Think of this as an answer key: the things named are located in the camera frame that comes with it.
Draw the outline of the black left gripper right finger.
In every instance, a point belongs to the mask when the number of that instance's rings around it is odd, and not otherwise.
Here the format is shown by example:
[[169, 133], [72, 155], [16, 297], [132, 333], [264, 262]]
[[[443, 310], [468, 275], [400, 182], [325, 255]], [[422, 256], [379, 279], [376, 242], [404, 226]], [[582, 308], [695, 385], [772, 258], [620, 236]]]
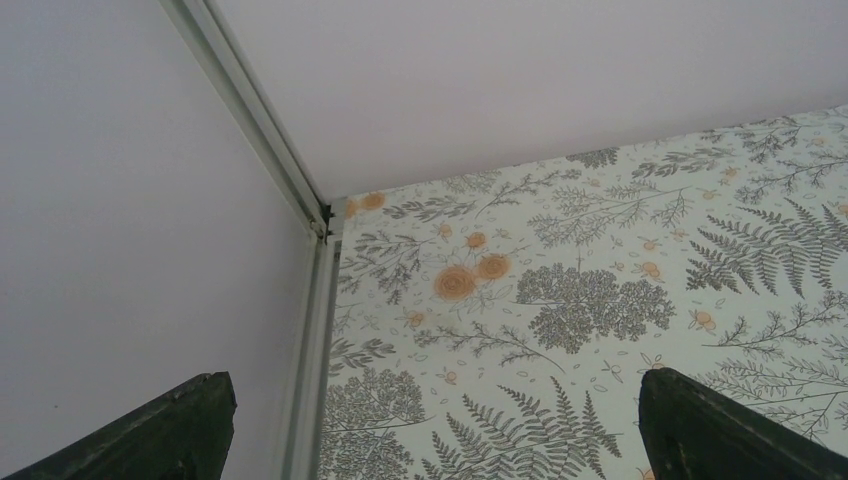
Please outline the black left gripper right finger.
[[672, 369], [645, 373], [639, 431], [657, 479], [845, 479], [847, 458]]

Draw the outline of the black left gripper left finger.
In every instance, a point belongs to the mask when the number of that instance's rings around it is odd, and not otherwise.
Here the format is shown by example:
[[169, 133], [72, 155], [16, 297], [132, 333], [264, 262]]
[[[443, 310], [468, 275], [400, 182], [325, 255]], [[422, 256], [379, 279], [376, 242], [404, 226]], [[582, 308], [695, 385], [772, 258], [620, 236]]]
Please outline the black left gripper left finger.
[[234, 435], [228, 372], [197, 375], [10, 479], [219, 479]]

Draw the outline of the floral patterned table mat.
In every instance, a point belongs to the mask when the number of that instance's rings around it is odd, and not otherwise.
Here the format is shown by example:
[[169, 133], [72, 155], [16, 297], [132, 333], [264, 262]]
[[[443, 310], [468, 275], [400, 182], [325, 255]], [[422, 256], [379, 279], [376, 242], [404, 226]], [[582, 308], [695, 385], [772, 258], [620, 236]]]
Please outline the floral patterned table mat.
[[670, 367], [847, 450], [843, 106], [351, 196], [320, 479], [649, 479]]

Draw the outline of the aluminium corner frame post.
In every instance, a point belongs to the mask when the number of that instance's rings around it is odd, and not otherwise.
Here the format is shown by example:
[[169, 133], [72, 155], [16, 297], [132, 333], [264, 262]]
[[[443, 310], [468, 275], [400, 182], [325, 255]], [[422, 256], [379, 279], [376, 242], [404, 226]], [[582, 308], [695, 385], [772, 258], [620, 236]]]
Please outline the aluminium corner frame post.
[[340, 245], [332, 236], [327, 205], [301, 166], [282, 122], [246, 54], [214, 1], [164, 1], [162, 7], [226, 105], [275, 186], [293, 210], [306, 244], [294, 314], [294, 351], [278, 401], [271, 476], [314, 479], [320, 457], [329, 343]]

